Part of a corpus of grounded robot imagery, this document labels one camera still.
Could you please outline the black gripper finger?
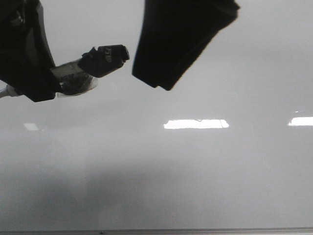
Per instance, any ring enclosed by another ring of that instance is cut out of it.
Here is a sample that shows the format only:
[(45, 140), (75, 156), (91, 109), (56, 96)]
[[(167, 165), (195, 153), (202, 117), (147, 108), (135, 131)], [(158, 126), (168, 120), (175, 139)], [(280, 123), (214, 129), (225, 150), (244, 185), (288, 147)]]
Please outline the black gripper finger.
[(234, 0), (146, 0), (132, 75), (169, 91), (211, 40), (233, 23)]
[(39, 0), (0, 2), (0, 79), (6, 83), (1, 97), (24, 95), (33, 102), (52, 100), (60, 84), (51, 69), (55, 66)]

